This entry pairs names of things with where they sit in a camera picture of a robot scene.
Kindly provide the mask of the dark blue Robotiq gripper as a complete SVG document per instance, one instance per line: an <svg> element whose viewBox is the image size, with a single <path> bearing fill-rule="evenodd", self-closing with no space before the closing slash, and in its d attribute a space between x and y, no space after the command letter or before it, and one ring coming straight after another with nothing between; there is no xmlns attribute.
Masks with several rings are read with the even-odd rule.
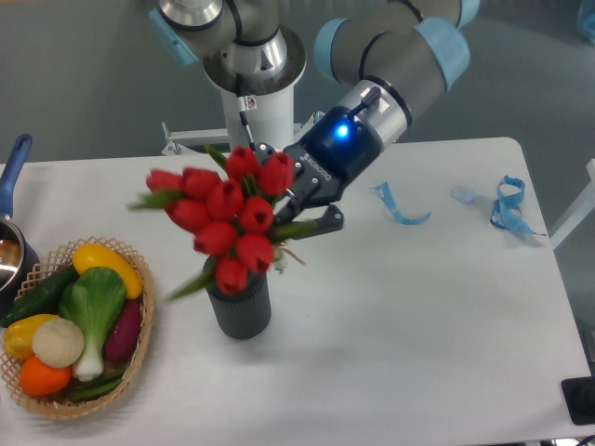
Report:
<svg viewBox="0 0 595 446"><path fill-rule="evenodd" d="M338 201L381 150L372 131L343 106L331 109L296 143L284 148L284 152L265 142L257 143L253 149L259 166L271 160L280 163L284 153L301 164L290 190L302 204ZM317 218L274 225L271 240L305 239L342 230L343 225L343 213L331 204Z"/></svg>

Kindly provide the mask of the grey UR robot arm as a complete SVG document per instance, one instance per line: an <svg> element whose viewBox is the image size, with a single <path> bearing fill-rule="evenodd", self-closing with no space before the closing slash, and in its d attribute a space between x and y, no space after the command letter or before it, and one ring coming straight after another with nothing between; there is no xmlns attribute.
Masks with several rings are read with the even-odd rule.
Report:
<svg viewBox="0 0 595 446"><path fill-rule="evenodd" d="M275 242L341 229L337 201L469 66L461 28L475 1L390 1L366 20L328 21L307 52L274 1L161 1L149 18L169 54L201 63L219 91L231 147L259 161L276 151L295 180L275 217ZM296 130L294 88L313 59L348 93Z"/></svg>

